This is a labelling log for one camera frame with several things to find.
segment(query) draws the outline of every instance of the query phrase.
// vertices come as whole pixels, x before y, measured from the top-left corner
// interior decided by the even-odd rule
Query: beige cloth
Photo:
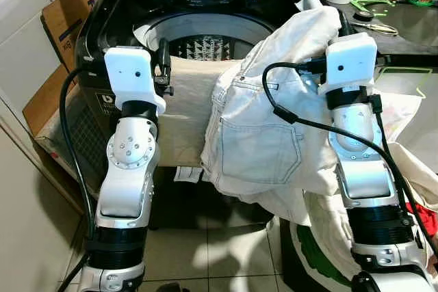
[[[175,93],[165,96],[166,112],[159,117],[159,165],[200,167],[214,84],[240,61],[202,62],[174,56],[171,61]]]

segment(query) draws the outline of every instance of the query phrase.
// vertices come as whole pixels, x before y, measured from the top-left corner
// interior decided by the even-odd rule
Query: cable clip
[[[368,96],[368,100],[371,103],[372,113],[382,113],[382,98],[379,94],[373,94]]]
[[[298,119],[298,116],[295,113],[292,113],[281,105],[276,105],[274,107],[274,114],[290,124],[295,123],[296,119]]]

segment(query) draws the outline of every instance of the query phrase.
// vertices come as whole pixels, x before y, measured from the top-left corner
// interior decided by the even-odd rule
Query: washing machine logo
[[[114,111],[116,111],[116,107],[114,106],[116,97],[113,94],[97,92],[96,98],[99,101],[99,105],[101,106],[101,110],[104,115],[110,116]]]
[[[112,97],[110,95],[104,95],[101,94],[102,99],[105,103],[114,103],[114,100],[112,99]]]

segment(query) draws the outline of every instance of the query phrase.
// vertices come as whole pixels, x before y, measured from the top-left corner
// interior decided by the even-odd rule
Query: washing machine
[[[115,46],[143,47],[202,61],[241,59],[298,10],[297,0],[98,0],[76,45],[79,84],[105,138],[115,130],[103,55]]]

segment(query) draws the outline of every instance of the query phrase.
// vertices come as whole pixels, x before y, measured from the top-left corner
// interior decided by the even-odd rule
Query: tiled floor
[[[292,292],[281,280],[279,234],[278,218],[266,227],[150,230],[139,292],[169,282],[190,292]],[[76,292],[73,282],[67,292]]]

